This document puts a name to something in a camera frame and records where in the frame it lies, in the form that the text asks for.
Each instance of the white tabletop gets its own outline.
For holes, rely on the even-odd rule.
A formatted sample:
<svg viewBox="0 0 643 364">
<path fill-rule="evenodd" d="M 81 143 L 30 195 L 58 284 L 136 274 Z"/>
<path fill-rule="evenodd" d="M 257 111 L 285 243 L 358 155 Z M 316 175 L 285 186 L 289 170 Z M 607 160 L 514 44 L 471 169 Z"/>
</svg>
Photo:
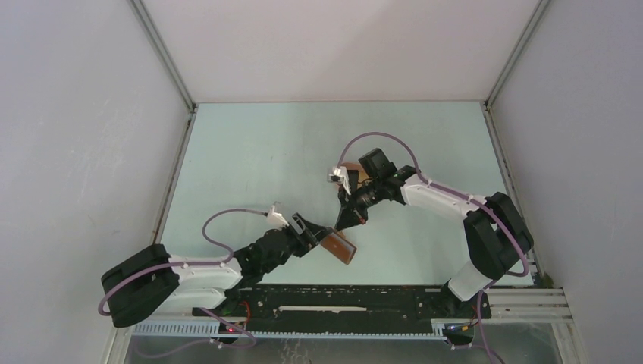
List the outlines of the white tabletop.
<svg viewBox="0 0 643 364">
<path fill-rule="evenodd" d="M 477 102 L 201 104 L 161 242 L 180 256 L 222 256 L 223 249 L 202 238 L 203 222 L 233 207 L 267 211 L 274 201 L 316 224 L 334 225 L 339 201 L 326 182 L 328 168 L 366 131 L 404 140 L 435 180 L 485 196 L 505 190 Z M 401 146 L 380 136 L 355 143 L 347 162 L 375 147 L 398 168 L 411 164 Z M 269 228 L 261 216 L 234 213 L 215 219 L 208 232 L 239 249 Z M 345 233 L 358 246 L 350 265 L 319 247 L 291 258 L 263 283 L 443 284 L 468 259 L 460 221 L 397 202 L 371 207 L 369 222 Z M 499 284 L 533 283 L 505 277 Z"/>
</svg>

